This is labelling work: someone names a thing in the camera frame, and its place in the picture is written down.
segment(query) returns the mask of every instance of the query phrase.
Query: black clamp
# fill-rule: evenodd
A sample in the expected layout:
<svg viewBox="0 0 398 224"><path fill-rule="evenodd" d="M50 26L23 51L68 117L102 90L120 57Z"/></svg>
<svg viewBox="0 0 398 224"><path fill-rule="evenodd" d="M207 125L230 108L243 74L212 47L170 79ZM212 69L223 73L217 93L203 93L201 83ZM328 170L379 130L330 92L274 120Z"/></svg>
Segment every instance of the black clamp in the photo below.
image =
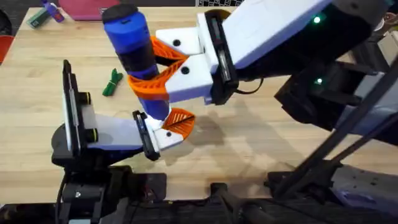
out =
<svg viewBox="0 0 398 224"><path fill-rule="evenodd" d="M215 105L225 104L239 86L238 75L232 63L222 26L223 20L229 14L229 12L220 9L205 12L211 41L220 64L216 73L212 76L213 86L210 91L212 103Z"/></svg>
<svg viewBox="0 0 398 224"><path fill-rule="evenodd" d="M144 112L141 113L140 111L134 111L132 112L132 116L134 117L134 120L136 120L139 135L142 140L142 149L144 150L146 158L156 161L159 159L160 154L155 151L152 141L150 140L147 125L144 121L147 119L147 115Z"/></svg>

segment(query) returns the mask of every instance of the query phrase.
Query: wooden tabletop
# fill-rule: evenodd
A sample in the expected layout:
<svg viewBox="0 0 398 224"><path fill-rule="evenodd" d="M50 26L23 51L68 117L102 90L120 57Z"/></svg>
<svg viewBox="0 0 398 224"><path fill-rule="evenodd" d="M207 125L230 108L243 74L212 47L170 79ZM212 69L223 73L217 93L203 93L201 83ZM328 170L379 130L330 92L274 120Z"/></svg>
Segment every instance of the wooden tabletop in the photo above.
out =
<svg viewBox="0 0 398 224"><path fill-rule="evenodd" d="M29 9L27 17L38 10ZM205 10L209 8L140 8L151 34L195 26L196 13ZM72 64L80 90L91 93L97 113L130 118L132 111L142 110L126 79L113 97L101 94L111 70L124 71L101 22L67 17L61 24L51 20L32 30L25 21L0 66L0 203L55 201L63 171L51 163L50 141L63 123L63 59ZM203 99L176 103L197 115L188 139L156 162L138 155L120 164L136 172L165 172L168 199L204 198L212 182L227 182L242 197L268 196L262 187L267 172L297 166L328 136L280 108L273 96L285 80L268 78L256 94L234 95L223 106L204 106ZM240 89L257 85L242 83ZM350 136L339 149L356 138ZM397 158L396 147L372 141L344 162L398 174Z"/></svg>

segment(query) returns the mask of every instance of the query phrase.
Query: yellow ring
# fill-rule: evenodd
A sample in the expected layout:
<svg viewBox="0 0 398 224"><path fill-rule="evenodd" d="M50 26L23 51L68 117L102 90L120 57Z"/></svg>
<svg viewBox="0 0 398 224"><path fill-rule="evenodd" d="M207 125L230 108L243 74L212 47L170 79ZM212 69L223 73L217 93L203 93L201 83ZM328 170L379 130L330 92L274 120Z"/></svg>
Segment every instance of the yellow ring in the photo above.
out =
<svg viewBox="0 0 398 224"><path fill-rule="evenodd" d="M93 129L93 132L94 132L94 142L97 142L97 131L95 128Z"/></svg>
<svg viewBox="0 0 398 224"><path fill-rule="evenodd" d="M87 104L90 104L90 95L88 94L88 92L86 92L86 97L87 97Z"/></svg>

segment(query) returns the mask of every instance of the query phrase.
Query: orange 3d-printed part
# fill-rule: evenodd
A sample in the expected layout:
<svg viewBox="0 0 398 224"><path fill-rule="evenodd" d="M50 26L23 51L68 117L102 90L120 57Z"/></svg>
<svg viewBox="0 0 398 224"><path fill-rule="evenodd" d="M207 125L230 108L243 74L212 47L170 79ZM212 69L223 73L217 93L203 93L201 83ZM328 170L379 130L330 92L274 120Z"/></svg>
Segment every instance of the orange 3d-printed part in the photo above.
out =
<svg viewBox="0 0 398 224"><path fill-rule="evenodd" d="M195 124L195 115L180 108L172 108L163 124L163 129L181 134L186 139L192 132Z"/></svg>
<svg viewBox="0 0 398 224"><path fill-rule="evenodd" d="M163 44L155 37L150 39L156 56L177 61L151 80L141 80L129 75L127 81L135 94L142 99L168 100L169 94L166 91L165 84L188 57Z"/></svg>

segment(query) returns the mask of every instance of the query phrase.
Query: green cable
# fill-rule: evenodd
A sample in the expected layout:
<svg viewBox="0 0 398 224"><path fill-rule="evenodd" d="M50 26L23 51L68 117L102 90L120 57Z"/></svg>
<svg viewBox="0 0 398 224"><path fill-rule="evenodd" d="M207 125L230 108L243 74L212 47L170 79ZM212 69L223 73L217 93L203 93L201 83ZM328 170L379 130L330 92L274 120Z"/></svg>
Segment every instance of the green cable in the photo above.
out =
<svg viewBox="0 0 398 224"><path fill-rule="evenodd" d="M118 83L120 82L120 80L122 80L122 78L123 78L123 74L122 73L118 73L116 68L113 69L112 70L111 80L106 85L106 88L102 92L102 95L104 95L104 96L113 96L113 93L114 93Z"/></svg>

